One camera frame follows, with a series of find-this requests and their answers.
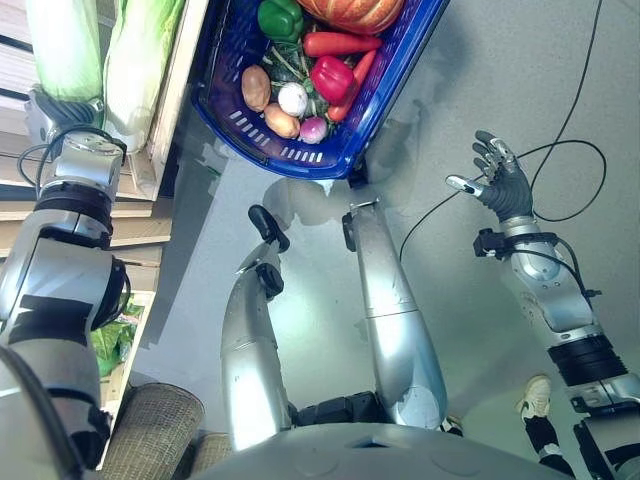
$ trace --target lettuce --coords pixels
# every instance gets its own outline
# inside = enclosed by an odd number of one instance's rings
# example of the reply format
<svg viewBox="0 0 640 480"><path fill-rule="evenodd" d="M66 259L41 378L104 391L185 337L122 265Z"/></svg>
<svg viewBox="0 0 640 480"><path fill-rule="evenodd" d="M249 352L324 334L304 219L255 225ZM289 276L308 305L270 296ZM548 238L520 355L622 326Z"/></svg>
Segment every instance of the lettuce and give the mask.
<svg viewBox="0 0 640 480"><path fill-rule="evenodd" d="M104 129L133 153L146 140L184 0L120 0L105 61Z"/></svg>
<svg viewBox="0 0 640 480"><path fill-rule="evenodd" d="M27 0L36 69L58 100L102 96L102 61L95 0Z"/></svg>

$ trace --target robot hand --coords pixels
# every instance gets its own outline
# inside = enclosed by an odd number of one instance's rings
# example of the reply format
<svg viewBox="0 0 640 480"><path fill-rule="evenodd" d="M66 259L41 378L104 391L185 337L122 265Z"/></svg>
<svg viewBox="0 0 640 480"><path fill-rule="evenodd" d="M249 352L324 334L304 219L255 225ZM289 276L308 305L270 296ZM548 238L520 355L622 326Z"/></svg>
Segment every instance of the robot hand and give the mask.
<svg viewBox="0 0 640 480"><path fill-rule="evenodd" d="M447 184L477 197L498 215L500 223L514 217L533 217L531 188L515 154L489 132L478 130L476 139L479 142L473 144L473 150L481 158L474 158L473 163L482 170L489 185L458 175L449 175Z"/></svg>

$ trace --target grey floor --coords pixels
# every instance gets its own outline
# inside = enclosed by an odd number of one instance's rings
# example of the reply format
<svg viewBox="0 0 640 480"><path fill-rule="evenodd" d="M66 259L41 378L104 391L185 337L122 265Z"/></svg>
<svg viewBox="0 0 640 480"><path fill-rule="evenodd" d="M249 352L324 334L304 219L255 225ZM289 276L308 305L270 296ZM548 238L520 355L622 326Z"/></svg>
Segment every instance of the grey floor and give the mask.
<svg viewBox="0 0 640 480"><path fill-rule="evenodd" d="M449 173L475 174L478 128L517 152L552 141L582 69L595 1L452 0L409 82L368 152L396 245L449 194ZM627 365L640 370L639 157L640 2L604 2L589 75L564 138L595 142L609 159L605 188L579 217L541 222L576 249L587 286L605 295L594 308ZM247 208L264 203L288 227L285 292L270 307L283 376L298 406L373 387L355 255L344 248L344 182L279 178L230 153L185 112L172 243L146 347L134 381L175 383L206 406L204 427L224 431L219 340L233 272L258 243ZM525 162L528 172L542 155ZM215 180L209 167L224 168ZM535 191L539 211L571 213L601 174L580 146L559 148ZM535 460L513 410L526 380L554 381L551 418L566 457L579 458L571 411L553 364L501 284L498 264L473 256L477 231L496 227L479 203L458 197L408 243L405 269L436 343L451 400L467 436Z"/></svg>

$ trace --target red onion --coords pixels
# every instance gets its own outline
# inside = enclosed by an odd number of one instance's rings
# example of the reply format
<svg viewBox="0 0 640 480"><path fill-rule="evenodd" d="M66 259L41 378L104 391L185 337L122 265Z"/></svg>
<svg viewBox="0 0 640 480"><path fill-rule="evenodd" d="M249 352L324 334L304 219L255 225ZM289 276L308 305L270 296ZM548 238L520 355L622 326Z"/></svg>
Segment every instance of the red onion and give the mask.
<svg viewBox="0 0 640 480"><path fill-rule="evenodd" d="M322 117L307 118L300 127L300 138L305 143L320 143L327 136L327 122Z"/></svg>

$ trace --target blue basket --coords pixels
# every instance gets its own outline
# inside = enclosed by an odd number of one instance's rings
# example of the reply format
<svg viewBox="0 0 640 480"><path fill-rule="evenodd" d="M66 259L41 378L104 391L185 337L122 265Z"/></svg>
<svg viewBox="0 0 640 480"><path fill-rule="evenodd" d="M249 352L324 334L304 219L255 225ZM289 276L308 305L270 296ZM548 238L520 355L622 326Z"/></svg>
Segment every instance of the blue basket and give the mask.
<svg viewBox="0 0 640 480"><path fill-rule="evenodd" d="M216 30L211 46L200 45L211 56L193 91L193 104L226 143L262 168L303 179L344 178L393 106L447 3L405 0L398 20L381 34L384 44L349 115L330 138L309 145L280 138L267 127L264 115L245 106L242 72L260 64L270 42L258 27L260 0L225 0L203 27L205 34Z"/></svg>

